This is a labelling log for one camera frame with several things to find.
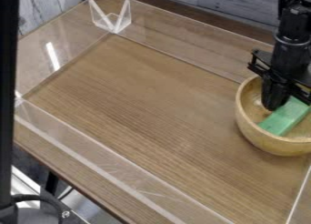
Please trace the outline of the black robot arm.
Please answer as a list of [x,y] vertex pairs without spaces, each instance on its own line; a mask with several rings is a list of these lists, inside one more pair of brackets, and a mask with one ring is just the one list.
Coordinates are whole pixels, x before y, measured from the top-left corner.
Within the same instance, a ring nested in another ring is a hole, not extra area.
[[311,105],[311,0],[278,0],[271,53],[254,49],[249,69],[262,77],[262,103],[275,111],[297,97]]

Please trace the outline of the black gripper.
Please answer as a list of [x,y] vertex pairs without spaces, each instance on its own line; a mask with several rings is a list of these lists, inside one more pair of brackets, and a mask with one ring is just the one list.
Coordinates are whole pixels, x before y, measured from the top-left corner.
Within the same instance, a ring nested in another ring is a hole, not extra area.
[[251,70],[262,78],[262,103],[267,110],[282,107],[290,97],[311,105],[311,37],[277,36],[274,52],[251,52]]

